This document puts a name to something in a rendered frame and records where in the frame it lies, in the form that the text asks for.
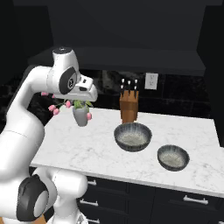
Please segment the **large grey bowl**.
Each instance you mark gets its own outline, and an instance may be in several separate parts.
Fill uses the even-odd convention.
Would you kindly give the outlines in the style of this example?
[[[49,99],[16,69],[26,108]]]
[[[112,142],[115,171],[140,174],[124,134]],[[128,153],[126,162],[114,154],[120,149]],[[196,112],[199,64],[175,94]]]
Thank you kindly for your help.
[[[152,139],[151,130],[139,122],[126,122],[118,125],[114,130],[117,145],[129,152],[144,150]]]

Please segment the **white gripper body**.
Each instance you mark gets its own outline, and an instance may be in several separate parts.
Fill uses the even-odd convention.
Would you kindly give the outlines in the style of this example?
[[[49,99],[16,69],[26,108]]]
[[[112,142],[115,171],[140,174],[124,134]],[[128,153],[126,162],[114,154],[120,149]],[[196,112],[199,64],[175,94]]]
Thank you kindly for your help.
[[[79,100],[79,101],[95,102],[98,98],[98,93],[95,85],[92,85],[92,87],[87,91],[72,90],[68,94],[55,94],[54,97],[57,99],[71,100],[71,101]]]

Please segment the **grey vase with pink tulips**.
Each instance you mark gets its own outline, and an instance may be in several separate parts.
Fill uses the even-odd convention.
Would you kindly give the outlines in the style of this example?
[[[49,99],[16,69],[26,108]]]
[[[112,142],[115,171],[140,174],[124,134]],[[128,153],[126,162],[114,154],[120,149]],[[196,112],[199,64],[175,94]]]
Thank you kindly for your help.
[[[65,106],[67,109],[72,109],[74,120],[80,127],[85,127],[92,119],[92,114],[89,112],[89,109],[93,107],[93,104],[90,101],[65,99],[62,103],[50,105],[48,110],[56,116],[60,113],[62,106]]]

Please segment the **white wall outlet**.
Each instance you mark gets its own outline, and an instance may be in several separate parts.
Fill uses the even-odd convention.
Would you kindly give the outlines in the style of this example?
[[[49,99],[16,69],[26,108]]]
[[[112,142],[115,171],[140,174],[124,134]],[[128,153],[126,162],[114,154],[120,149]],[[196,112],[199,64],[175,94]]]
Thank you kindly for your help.
[[[145,75],[145,89],[156,90],[158,85],[158,74],[157,73],[147,73]]]

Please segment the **small grey bowl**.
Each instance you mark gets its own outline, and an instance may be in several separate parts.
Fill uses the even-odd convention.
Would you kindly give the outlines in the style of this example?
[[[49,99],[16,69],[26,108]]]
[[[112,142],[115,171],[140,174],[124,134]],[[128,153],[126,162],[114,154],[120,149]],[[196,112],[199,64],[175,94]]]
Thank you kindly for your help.
[[[190,157],[181,147],[167,144],[157,150],[157,160],[166,170],[179,172],[186,168]]]

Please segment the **dark cabinet door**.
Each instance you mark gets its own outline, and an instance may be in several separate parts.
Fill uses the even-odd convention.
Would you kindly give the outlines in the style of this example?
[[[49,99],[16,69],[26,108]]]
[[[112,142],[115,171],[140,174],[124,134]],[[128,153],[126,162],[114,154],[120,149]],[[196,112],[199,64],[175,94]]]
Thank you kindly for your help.
[[[129,184],[129,220],[150,224],[155,188],[147,185]]]

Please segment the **dark drawer front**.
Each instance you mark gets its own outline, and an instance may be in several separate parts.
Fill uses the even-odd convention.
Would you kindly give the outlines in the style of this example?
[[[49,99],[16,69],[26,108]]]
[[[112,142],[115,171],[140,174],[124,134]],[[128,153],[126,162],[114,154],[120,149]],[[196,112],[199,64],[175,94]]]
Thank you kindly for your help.
[[[205,198],[209,201],[208,205],[202,205],[199,203],[183,201],[184,196],[187,195],[189,198],[202,200]],[[219,211],[224,205],[224,199],[208,196],[204,194],[197,194],[192,192],[181,192],[170,189],[157,188],[155,191],[155,201],[160,203],[167,203],[186,207],[196,207],[201,209],[207,209],[211,211]]]
[[[89,202],[98,201],[99,206],[81,204],[81,199]],[[114,193],[87,191],[82,197],[79,198],[79,203],[90,208],[110,211],[117,214],[126,214],[126,199],[123,196],[119,196]]]
[[[86,210],[82,212],[87,217],[87,219],[99,219],[101,224],[127,224],[126,219],[119,214],[97,210]]]
[[[87,181],[93,181],[94,179],[96,180],[97,185],[91,185],[93,187],[126,193],[127,184],[125,182],[87,176]]]

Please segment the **wooden knife block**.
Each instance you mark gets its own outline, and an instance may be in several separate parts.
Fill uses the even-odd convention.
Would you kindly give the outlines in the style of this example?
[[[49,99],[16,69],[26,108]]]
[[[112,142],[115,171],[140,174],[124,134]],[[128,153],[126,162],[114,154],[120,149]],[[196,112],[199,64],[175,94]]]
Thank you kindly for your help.
[[[122,123],[133,123],[137,119],[138,92],[125,90],[120,96],[120,111]]]

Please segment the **dark open wall cabinet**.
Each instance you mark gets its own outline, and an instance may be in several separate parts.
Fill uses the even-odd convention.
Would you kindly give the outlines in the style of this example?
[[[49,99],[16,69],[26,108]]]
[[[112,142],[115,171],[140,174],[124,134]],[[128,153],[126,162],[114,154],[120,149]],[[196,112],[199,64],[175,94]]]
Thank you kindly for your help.
[[[83,67],[202,75],[200,0],[29,0],[45,6],[55,45]]]

